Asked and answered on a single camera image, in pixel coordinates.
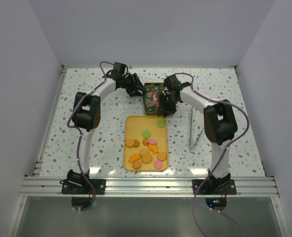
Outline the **pink round cookie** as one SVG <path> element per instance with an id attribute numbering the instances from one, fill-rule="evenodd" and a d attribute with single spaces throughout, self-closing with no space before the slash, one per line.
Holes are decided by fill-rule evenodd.
<path id="1" fill-rule="evenodd" d="M 153 166 L 155 169 L 162 169 L 163 162 L 161 160 L 156 160 L 156 161 L 154 161 Z"/>
<path id="2" fill-rule="evenodd" d="M 148 139 L 148 144 L 149 145 L 156 145 L 157 144 L 157 141 L 155 139 L 153 139 L 153 138 L 149 138 Z"/>

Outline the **green round cookie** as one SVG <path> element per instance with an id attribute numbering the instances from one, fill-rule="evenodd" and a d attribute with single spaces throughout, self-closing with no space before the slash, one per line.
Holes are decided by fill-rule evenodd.
<path id="1" fill-rule="evenodd" d="M 162 120 L 162 119 L 157 121 L 157 127 L 158 128 L 165 127 L 165 124 L 166 124 L 166 122 L 164 120 Z"/>
<path id="2" fill-rule="evenodd" d="M 149 130 L 142 131 L 142 136 L 144 138 L 149 138 L 151 136 L 151 132 Z"/>

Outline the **round tan biscuit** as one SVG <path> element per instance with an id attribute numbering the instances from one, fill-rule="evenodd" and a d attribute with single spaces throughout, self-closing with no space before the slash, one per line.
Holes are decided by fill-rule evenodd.
<path id="1" fill-rule="evenodd" d="M 139 168 L 141 167 L 141 162 L 138 161 L 138 160 L 134 161 L 134 162 L 132 163 L 132 167 L 133 167 L 134 169 L 139 169 Z"/>

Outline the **round dotted biscuit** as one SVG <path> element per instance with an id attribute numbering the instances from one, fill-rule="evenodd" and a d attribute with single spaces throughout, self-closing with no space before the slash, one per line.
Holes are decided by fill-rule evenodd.
<path id="1" fill-rule="evenodd" d="M 131 139 L 131 138 L 129 138 L 129 139 L 126 139 L 126 141 L 125 141 L 125 145 L 127 146 L 127 147 L 133 147 L 134 146 L 134 139 Z"/>

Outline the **right dotted biscuit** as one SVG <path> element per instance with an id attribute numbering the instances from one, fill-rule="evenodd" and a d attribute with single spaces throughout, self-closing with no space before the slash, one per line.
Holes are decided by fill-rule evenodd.
<path id="1" fill-rule="evenodd" d="M 165 152 L 158 152 L 157 153 L 157 159 L 161 160 L 161 161 L 164 161 L 164 160 L 167 159 L 167 154 Z"/>

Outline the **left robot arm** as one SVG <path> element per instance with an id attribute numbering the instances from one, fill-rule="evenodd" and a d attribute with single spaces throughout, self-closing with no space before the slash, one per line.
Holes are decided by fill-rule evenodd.
<path id="1" fill-rule="evenodd" d="M 101 120 L 101 102 L 117 89 L 124 89 L 130 97 L 139 97 L 146 92 L 138 75 L 131 72 L 131 67 L 123 63 L 100 62 L 102 81 L 88 92 L 75 95 L 74 108 L 67 121 L 67 126 L 79 132 L 76 150 L 79 175 L 73 182 L 73 188 L 79 194 L 85 194 L 94 186 L 89 180 L 89 153 L 91 141 Z"/>

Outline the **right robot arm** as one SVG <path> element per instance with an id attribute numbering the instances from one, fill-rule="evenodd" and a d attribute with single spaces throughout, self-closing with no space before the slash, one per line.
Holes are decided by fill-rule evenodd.
<path id="1" fill-rule="evenodd" d="M 232 106 L 228 100 L 216 101 L 194 91 L 191 82 L 180 82 L 176 75 L 164 79 L 165 90 L 159 95 L 158 115 L 176 112 L 177 103 L 187 103 L 204 116 L 204 131 L 211 142 L 212 162 L 202 191 L 218 194 L 230 181 L 229 150 L 226 147 L 238 131 Z"/>

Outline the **orange fish cookie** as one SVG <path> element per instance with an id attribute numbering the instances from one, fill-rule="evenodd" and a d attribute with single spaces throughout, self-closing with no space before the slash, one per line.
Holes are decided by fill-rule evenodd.
<path id="1" fill-rule="evenodd" d="M 133 154 L 129 157 L 129 162 L 134 163 L 135 161 L 138 161 L 141 158 L 141 154 Z"/>
<path id="2" fill-rule="evenodd" d="M 148 145 L 148 148 L 150 151 L 152 151 L 154 154 L 157 154 L 159 152 L 159 149 L 156 145 L 153 145 L 153 144 L 149 144 Z"/>

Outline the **yellow plastic tray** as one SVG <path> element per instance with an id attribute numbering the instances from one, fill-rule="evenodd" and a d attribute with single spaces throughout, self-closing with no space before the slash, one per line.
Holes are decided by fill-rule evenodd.
<path id="1" fill-rule="evenodd" d="M 166 125 L 163 128 L 157 127 L 158 120 L 164 120 L 163 117 L 155 117 L 155 116 L 130 116 L 126 119 L 125 122 L 125 141 L 126 139 L 134 139 L 140 142 L 140 146 L 138 148 L 127 147 L 124 146 L 124 168 L 128 171 L 145 171 L 145 172 L 159 172 L 164 171 L 168 168 L 168 144 L 167 144 L 167 128 Z M 144 146 L 142 141 L 144 137 L 142 136 L 142 131 L 149 130 L 151 132 L 151 136 L 149 138 L 153 138 L 157 141 L 156 146 L 159 149 L 159 152 L 165 152 L 167 154 L 167 159 L 162 161 L 163 167 L 162 169 L 155 169 L 153 166 L 154 161 L 157 159 L 157 154 L 154 154 L 149 150 L 148 146 Z M 141 162 L 141 167 L 139 169 L 134 169 L 132 167 L 132 163 L 130 163 L 129 157 L 133 154 L 139 154 L 142 149 L 148 149 L 149 154 L 152 156 L 152 161 L 149 164 L 144 164 L 142 161 L 142 156 L 139 159 Z"/>

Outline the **large dotted biscuit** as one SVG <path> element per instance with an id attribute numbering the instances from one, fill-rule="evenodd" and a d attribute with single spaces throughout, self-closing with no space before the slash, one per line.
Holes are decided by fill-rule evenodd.
<path id="1" fill-rule="evenodd" d="M 144 164 L 149 164 L 152 161 L 152 156 L 150 154 L 145 154 L 142 156 L 142 161 Z"/>

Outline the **flower shaped cookie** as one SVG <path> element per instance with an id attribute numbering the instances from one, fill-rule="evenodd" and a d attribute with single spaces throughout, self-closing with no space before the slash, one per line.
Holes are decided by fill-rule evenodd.
<path id="1" fill-rule="evenodd" d="M 144 155 L 146 155 L 146 154 L 148 154 L 149 153 L 149 150 L 148 149 L 142 149 L 141 151 L 140 151 L 140 155 L 141 156 L 144 156 Z"/>

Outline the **aluminium frame rail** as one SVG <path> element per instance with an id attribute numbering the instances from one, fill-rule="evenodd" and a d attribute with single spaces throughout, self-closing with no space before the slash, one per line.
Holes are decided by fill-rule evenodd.
<path id="1" fill-rule="evenodd" d="M 98 197 L 167 197 L 191 198 L 199 186 L 193 178 L 101 178 Z M 26 177 L 22 197 L 85 197 L 83 192 L 66 191 L 61 177 Z M 237 177 L 216 189 L 210 197 L 275 198 L 279 196 L 274 178 Z"/>

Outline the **steel serving tongs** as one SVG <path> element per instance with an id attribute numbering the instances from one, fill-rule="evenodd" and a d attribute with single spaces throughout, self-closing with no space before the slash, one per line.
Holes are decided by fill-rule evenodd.
<path id="1" fill-rule="evenodd" d="M 203 114 L 197 109 L 192 108 L 190 119 L 189 149 L 192 150 L 204 131 Z"/>

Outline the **brown round biscuit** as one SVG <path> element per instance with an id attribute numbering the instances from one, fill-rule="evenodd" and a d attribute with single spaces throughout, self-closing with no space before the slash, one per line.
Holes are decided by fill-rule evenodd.
<path id="1" fill-rule="evenodd" d="M 140 146 L 140 142 L 138 140 L 134 140 L 133 147 L 138 148 Z"/>

